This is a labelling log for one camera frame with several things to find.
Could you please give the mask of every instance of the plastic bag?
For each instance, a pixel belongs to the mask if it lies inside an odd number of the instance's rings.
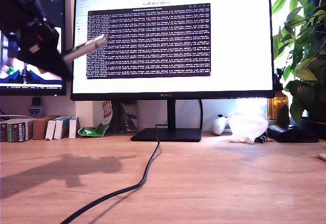
[[[103,103],[104,116],[101,124],[95,127],[83,127],[78,130],[78,134],[81,136],[104,136],[104,133],[108,129],[112,118],[112,105],[111,101],[105,101]]]
[[[233,112],[229,113],[229,126],[232,131],[232,142],[254,143],[255,138],[263,134],[268,121],[261,114]]]

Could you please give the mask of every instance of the monitor bezel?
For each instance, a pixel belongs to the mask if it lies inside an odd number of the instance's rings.
[[[63,16],[62,16],[63,26],[62,26],[62,34],[61,34],[62,36],[61,53],[64,53],[66,50],[66,0],[63,0],[62,8],[63,8]],[[60,96],[67,95],[67,82],[65,80],[62,80],[61,89],[1,88],[1,96],[51,96],[51,95],[60,95]]]
[[[273,51],[273,31],[271,23],[271,0],[269,0],[269,23],[270,23],[270,43],[271,43],[271,73],[272,90],[249,90],[249,91],[200,91],[200,92],[171,92],[171,93],[73,93],[73,80],[71,82],[70,99],[72,101],[104,101],[115,99],[134,100],[167,100],[167,99],[233,99],[233,98],[273,98],[275,96],[274,80],[274,51]],[[76,22],[76,0],[74,0],[73,18],[73,45],[75,44],[75,22]]]

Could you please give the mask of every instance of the monitor stand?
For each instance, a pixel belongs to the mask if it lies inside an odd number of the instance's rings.
[[[199,142],[200,128],[176,128],[175,99],[168,99],[168,127],[158,128],[158,138],[161,142]],[[145,128],[131,138],[132,141],[155,142],[156,129]]]

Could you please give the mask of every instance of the white plastic bag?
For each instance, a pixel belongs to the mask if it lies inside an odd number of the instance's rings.
[[[254,143],[255,138],[263,134],[268,127],[268,121],[261,114],[232,112],[228,115],[232,131],[232,142]]]

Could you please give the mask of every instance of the terminal window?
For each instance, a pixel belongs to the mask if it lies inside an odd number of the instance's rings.
[[[210,76],[210,4],[88,12],[87,79]]]

